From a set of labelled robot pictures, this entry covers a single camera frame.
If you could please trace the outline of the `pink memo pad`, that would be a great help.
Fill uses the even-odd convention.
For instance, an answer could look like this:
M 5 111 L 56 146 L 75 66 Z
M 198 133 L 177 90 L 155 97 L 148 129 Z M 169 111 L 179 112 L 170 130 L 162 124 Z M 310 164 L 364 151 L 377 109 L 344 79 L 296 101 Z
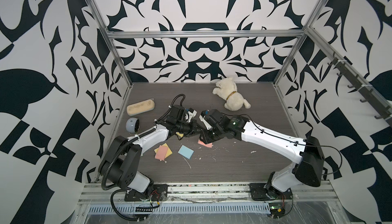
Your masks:
M 206 143 L 202 142 L 201 140 L 198 141 L 198 144 L 200 144 L 202 146 L 205 146 L 205 147 L 208 147 L 208 148 L 212 148 L 213 147 L 212 143 L 207 143 L 206 144 Z

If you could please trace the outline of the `blue memo pad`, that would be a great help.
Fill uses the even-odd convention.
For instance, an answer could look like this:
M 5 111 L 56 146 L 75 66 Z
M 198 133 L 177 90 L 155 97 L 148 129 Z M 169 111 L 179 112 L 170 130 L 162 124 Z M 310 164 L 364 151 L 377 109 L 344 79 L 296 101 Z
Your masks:
M 192 155 L 194 154 L 194 151 L 192 149 L 182 145 L 180 147 L 180 149 L 178 150 L 178 153 L 187 159 L 191 159 Z

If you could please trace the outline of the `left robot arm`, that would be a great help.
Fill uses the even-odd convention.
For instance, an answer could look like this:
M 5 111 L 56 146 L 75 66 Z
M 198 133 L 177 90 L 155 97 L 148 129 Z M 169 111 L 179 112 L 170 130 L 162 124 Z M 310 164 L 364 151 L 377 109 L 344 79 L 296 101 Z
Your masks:
M 155 121 L 149 130 L 130 138 L 116 137 L 104 155 L 98 172 L 101 187 L 134 190 L 146 197 L 151 194 L 153 180 L 138 171 L 141 156 L 150 148 L 168 140 L 177 133 L 184 137 L 200 134 L 202 127 L 196 121 L 197 111 L 172 105 L 166 116 Z

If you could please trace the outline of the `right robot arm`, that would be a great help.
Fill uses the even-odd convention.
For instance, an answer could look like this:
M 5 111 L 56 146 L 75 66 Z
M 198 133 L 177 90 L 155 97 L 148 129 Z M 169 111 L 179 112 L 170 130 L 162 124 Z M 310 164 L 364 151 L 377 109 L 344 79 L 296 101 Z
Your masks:
M 295 138 L 263 127 L 248 115 L 227 116 L 216 109 L 203 111 L 200 121 L 206 127 L 200 140 L 206 144 L 235 138 L 265 147 L 291 161 L 289 166 L 271 173 L 264 186 L 266 193 L 284 193 L 300 184 L 321 185 L 325 157 L 316 138 Z

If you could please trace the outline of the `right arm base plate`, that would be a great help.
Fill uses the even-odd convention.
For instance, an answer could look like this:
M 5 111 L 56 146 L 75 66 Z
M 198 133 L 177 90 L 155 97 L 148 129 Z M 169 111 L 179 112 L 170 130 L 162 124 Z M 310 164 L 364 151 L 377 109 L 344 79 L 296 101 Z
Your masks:
M 290 188 L 285 192 L 281 192 L 269 186 L 267 183 L 250 183 L 249 188 L 251 198 L 254 201 L 274 201 L 293 198 L 293 193 Z

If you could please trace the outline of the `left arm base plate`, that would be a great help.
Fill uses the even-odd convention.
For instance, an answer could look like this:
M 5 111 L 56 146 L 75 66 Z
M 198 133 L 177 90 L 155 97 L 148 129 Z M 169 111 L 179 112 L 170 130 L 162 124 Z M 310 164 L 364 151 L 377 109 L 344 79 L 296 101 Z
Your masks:
M 138 192 L 134 189 L 128 190 L 125 195 L 125 201 L 136 202 L 151 200 L 157 202 L 166 198 L 167 192 L 167 184 L 150 184 L 144 192 Z

